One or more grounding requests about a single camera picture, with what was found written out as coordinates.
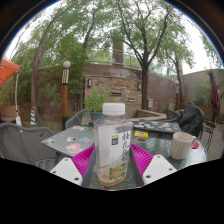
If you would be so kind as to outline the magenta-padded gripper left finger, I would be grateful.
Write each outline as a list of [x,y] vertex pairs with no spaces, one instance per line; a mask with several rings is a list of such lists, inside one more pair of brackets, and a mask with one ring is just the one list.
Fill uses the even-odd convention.
[[95,147],[91,146],[73,158],[63,158],[51,173],[76,185],[88,188],[96,161]]

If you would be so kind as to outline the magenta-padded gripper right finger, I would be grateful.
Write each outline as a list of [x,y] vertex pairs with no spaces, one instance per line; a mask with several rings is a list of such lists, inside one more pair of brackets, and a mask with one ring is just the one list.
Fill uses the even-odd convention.
[[130,146],[129,155],[138,187],[176,172],[176,169],[162,155],[152,155],[135,144]]

